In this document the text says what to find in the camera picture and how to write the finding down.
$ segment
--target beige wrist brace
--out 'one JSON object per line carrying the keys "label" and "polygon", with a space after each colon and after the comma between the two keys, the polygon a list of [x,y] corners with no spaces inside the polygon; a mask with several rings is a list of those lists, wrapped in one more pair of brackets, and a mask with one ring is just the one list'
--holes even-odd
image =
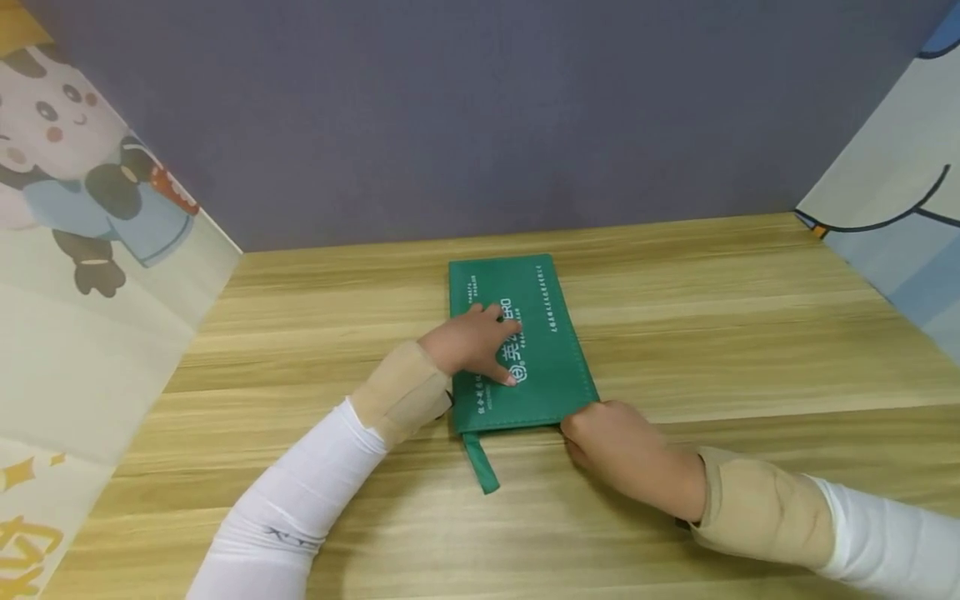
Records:
{"label": "beige wrist brace", "polygon": [[833,553],[830,507],[809,477],[715,448],[698,450],[707,467],[707,509],[691,526],[704,547],[809,569]]}
{"label": "beige wrist brace", "polygon": [[350,395],[350,403],[363,426],[392,448],[450,408],[448,383],[420,344],[405,342]]}

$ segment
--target green strap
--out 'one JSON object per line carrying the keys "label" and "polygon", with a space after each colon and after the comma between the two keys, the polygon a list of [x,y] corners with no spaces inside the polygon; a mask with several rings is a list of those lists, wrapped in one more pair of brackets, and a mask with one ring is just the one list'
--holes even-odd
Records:
{"label": "green strap", "polygon": [[480,445],[480,438],[475,433],[464,434],[464,449],[467,451],[467,458],[473,465],[473,472],[477,475],[477,481],[480,482],[480,489],[484,494],[494,493],[500,489],[500,482],[496,480],[496,473],[487,460],[487,453],[483,451]]}

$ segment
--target person's left hand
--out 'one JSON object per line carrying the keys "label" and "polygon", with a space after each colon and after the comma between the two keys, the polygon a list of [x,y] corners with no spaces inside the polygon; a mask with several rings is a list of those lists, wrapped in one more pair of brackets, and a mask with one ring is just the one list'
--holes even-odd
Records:
{"label": "person's left hand", "polygon": [[477,303],[421,337],[418,343],[447,375],[469,371],[515,386],[510,372],[496,362],[496,353],[507,338],[520,331],[520,323],[510,319],[501,322],[501,316],[499,304],[491,304],[485,310]]}

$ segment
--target red object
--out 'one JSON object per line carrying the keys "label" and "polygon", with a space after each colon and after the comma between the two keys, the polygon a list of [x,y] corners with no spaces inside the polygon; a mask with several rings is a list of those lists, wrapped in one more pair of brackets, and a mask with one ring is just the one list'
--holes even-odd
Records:
{"label": "red object", "polygon": [[176,188],[174,188],[174,184],[168,175],[169,172],[166,169],[155,166],[154,170],[150,173],[150,185],[152,185],[156,191],[166,196],[170,202],[179,206],[183,212],[189,215],[195,215],[200,212],[200,205],[191,204],[181,196]]}

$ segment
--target green bag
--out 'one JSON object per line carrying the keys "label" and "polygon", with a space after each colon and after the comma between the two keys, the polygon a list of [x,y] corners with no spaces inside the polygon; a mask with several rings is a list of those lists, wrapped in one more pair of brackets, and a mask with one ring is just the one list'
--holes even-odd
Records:
{"label": "green bag", "polygon": [[505,318],[523,323],[523,331],[497,353],[516,387],[468,372],[453,377],[453,427],[480,487],[491,493],[500,483],[480,434],[556,425],[598,396],[549,254],[451,262],[450,316],[475,302],[499,302]]}

